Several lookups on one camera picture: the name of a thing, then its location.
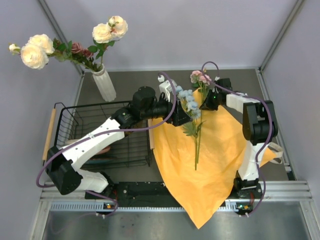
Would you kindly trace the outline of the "orange paper flower bouquet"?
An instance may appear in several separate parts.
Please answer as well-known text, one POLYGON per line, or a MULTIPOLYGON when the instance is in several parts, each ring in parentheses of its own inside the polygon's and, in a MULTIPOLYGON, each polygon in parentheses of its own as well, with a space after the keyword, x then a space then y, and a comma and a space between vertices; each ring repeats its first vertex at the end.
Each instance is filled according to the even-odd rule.
POLYGON ((230 195, 246 150, 242 124, 224 107, 203 111, 202 120, 198 163, 194 139, 181 126, 164 123, 153 129, 160 175, 197 229, 230 195))

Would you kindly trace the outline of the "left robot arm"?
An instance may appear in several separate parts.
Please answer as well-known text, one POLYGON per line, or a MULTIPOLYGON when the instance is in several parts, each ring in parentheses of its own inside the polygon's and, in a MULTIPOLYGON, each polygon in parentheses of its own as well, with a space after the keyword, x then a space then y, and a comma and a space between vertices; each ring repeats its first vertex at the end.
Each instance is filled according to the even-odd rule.
POLYGON ((157 118, 175 127, 192 120, 178 100, 167 99, 165 93, 156 98, 153 88, 143 86, 134 93, 127 106, 118 109, 83 138, 62 148, 50 148, 47 156, 53 160, 45 171, 61 195, 93 191, 102 198, 109 198, 114 187, 106 174, 83 170, 82 166, 104 148, 137 131, 143 121, 157 118))

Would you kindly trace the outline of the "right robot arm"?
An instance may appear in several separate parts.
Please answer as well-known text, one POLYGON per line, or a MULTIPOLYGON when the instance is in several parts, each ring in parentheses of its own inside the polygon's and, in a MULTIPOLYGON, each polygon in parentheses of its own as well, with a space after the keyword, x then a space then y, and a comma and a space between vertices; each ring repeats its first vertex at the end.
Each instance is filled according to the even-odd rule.
POLYGON ((260 165, 272 138, 278 134, 274 104, 271 100, 263 101, 248 97, 245 93, 234 92, 229 78, 219 78, 200 109, 216 111, 222 105, 242 114, 242 133, 246 140, 244 158, 234 178, 233 192, 239 198, 251 194, 260 198, 260 165))

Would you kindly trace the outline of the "cream printed ribbon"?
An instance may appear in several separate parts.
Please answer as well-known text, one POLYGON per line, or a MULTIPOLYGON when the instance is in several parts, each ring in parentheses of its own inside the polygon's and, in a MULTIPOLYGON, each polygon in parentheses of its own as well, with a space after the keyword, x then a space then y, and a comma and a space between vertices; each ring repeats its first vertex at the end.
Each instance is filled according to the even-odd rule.
POLYGON ((268 148, 275 154, 275 158, 270 160, 270 162, 276 165, 281 165, 283 163, 283 148, 275 142, 270 142, 268 148))

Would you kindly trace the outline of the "mauve rose stem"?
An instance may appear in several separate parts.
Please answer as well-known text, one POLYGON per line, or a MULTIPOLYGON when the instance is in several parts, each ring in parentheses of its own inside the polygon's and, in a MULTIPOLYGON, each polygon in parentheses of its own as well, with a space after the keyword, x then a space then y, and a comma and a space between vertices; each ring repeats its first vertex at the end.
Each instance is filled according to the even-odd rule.
POLYGON ((93 72, 99 72, 101 67, 94 62, 94 54, 87 48, 82 47, 78 42, 73 42, 71 45, 71 58, 75 63, 80 64, 85 69, 93 72))

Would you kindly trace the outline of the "cream rose stem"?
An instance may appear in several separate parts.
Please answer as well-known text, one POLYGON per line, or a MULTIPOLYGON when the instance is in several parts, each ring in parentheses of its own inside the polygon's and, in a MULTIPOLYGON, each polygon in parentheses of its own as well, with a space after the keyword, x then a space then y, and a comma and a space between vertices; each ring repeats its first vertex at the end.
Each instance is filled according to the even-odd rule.
POLYGON ((49 58, 55 58, 59 62, 70 61, 82 66, 72 60, 72 43, 72 41, 63 43, 56 38, 51 39, 46 34, 36 34, 22 47, 10 43, 8 50, 12 55, 20 56, 23 64, 31 69, 43 69, 49 63, 49 58))
POLYGON ((95 60, 103 64, 104 53, 113 47, 128 31, 129 26, 121 16, 112 16, 106 23, 99 23, 92 30, 93 45, 87 49, 95 55, 95 60))

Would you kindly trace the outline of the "pink rose stem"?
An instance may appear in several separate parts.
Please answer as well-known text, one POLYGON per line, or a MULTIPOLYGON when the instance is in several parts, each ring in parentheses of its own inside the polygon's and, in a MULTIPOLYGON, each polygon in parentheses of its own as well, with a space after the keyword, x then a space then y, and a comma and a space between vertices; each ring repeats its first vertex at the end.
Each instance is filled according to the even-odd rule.
POLYGON ((207 97, 209 86, 212 82, 211 78, 200 70, 194 70, 190 75, 190 81, 195 88, 198 88, 203 102, 207 97))

